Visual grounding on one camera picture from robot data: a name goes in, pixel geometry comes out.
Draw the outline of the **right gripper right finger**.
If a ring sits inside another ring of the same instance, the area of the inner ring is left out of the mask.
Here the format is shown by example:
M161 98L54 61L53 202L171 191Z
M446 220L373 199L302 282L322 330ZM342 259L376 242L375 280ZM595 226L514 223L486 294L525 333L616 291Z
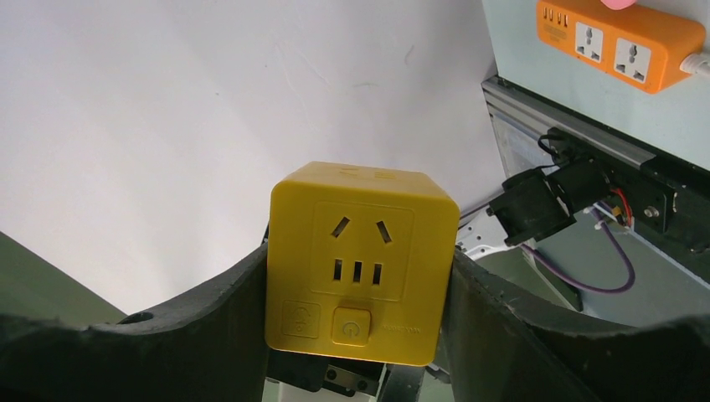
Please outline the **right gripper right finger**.
M443 341L458 401L706 401L709 318L628 327L556 306L461 252Z

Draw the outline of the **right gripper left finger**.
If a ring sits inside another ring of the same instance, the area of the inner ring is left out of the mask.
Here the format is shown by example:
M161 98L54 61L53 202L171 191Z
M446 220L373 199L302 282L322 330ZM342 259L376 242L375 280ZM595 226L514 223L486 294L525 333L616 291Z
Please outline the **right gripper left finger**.
M261 400L266 255L116 324L2 315L2 400Z

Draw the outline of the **yellow cube socket adapter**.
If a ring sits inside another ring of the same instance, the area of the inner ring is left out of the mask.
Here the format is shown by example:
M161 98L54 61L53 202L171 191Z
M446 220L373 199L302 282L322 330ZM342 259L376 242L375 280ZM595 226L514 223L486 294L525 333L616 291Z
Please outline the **yellow cube socket adapter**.
M419 172L309 162L270 194L265 341L423 367L436 354L460 210Z

